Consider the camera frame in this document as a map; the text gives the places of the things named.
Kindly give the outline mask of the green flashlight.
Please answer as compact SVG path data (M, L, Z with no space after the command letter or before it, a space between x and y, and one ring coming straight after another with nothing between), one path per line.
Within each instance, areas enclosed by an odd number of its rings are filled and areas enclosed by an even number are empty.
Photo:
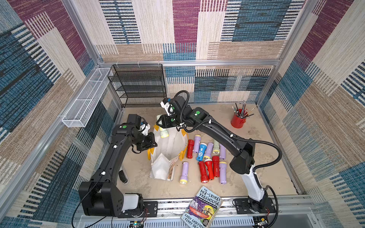
M214 156L220 155L220 143L214 140L212 153Z
M159 127L160 130L160 137L161 138L167 138L169 136L169 132L167 129Z

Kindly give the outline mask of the white tote bag yellow handles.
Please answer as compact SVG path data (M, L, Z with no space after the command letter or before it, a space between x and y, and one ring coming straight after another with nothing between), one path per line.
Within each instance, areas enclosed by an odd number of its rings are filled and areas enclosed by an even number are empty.
M185 130L177 131L175 127L168 128L169 136L160 137L159 126L154 126L153 133L158 146L148 149L148 159L151 161L149 177L172 181L175 174L175 165L183 160L187 151L188 134Z

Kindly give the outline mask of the purple flashlight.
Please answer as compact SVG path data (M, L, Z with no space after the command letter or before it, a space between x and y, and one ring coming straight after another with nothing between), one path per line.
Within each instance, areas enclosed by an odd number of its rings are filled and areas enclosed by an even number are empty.
M220 144L220 155L219 155L219 158L221 161L224 161L226 160L226 148Z
M203 161L205 161L207 159L211 159L213 147L214 147L214 144L212 142L209 142L207 144L207 148L206 148L204 156L203 156Z
M193 148L193 152L194 153L198 153L200 150L200 142L201 142L201 136L200 135L195 135L194 136L194 148Z
M227 162L225 161L220 161L219 162L219 168L220 168L220 183L221 184L226 184L227 183L227 175L226 175L226 171L227 171Z

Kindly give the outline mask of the red flashlight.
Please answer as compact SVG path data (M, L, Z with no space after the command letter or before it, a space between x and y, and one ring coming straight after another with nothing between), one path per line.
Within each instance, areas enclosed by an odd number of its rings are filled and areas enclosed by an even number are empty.
M213 161L212 159L206 159L205 160L205 166L207 168L208 171L208 177L209 180L214 180L214 173L213 173Z
M188 145L187 145L187 159L192 159L193 158L193 151L194 151L194 140L188 140Z
M209 178L207 175L205 163L203 161L199 161L198 165L199 165L200 174L201 174L201 182L207 183L209 181Z
M213 175L214 177L219 177L220 176L220 158L219 156L213 156L212 157L213 160Z

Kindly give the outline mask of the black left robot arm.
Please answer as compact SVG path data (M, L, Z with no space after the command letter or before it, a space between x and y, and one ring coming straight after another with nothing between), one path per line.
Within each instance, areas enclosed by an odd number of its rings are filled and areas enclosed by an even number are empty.
M117 187L120 169L129 149L137 154L157 147L155 135L142 127L142 117L130 114L125 123L116 125L112 131L111 144L90 181L82 182L79 196L84 214L122 218L142 216L145 212L141 194L122 193Z

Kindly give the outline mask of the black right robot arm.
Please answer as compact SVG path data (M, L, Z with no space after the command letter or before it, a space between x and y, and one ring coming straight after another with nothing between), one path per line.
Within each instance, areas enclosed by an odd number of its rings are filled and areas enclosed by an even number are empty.
M198 130L217 140L233 155L230 168L242 176L248 191L250 211L265 212L271 205L267 194L268 187L261 186L256 170L277 164L282 159L281 149L271 142L245 139L234 134L204 109L200 107L192 109L188 105L189 98L184 98L182 93L190 95L187 91L179 91L172 99L162 100L160 105L166 113L158 119L156 124L161 128L183 129L187 133ZM269 163L255 165L255 145L258 143L275 148L278 151L278 157Z

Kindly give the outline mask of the blue flashlight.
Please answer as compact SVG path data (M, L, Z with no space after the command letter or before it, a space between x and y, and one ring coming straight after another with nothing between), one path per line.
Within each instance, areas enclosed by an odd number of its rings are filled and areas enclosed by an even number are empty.
M207 148L207 144L200 143L198 155L197 155L197 158L196 158L198 162L203 161L203 157L204 157L206 148Z

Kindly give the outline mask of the purple flashlight lone left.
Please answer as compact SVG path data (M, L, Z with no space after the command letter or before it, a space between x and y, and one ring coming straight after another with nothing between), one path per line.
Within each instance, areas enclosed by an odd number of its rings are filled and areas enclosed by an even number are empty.
M185 161L182 165L182 173L180 176L180 184L188 183L188 171L189 171L189 162Z

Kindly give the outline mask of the red pencil cup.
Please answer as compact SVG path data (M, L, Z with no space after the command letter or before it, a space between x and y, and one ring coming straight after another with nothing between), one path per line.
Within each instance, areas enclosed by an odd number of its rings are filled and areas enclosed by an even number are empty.
M238 113L235 113L231 119L231 125L234 128L242 128L243 125L246 123L246 118L240 118Z

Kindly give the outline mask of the treehouse paperback book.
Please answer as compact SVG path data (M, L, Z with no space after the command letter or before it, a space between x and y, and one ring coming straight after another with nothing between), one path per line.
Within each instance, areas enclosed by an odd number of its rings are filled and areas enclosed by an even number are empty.
M182 214L181 220L189 228L209 228L222 203L220 196L202 186Z

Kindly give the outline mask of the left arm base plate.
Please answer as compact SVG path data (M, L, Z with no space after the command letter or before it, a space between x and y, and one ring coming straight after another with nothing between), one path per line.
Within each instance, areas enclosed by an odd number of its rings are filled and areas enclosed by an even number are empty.
M158 201L144 201L143 204L138 204L138 207L133 210L121 212L117 217L121 219L136 218L142 219L157 217Z

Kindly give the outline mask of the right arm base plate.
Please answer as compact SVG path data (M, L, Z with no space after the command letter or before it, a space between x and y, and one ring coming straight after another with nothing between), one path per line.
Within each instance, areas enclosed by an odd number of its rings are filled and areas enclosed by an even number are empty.
M238 214L274 214L277 212L276 204L272 198L255 201L251 198L238 198L232 201Z

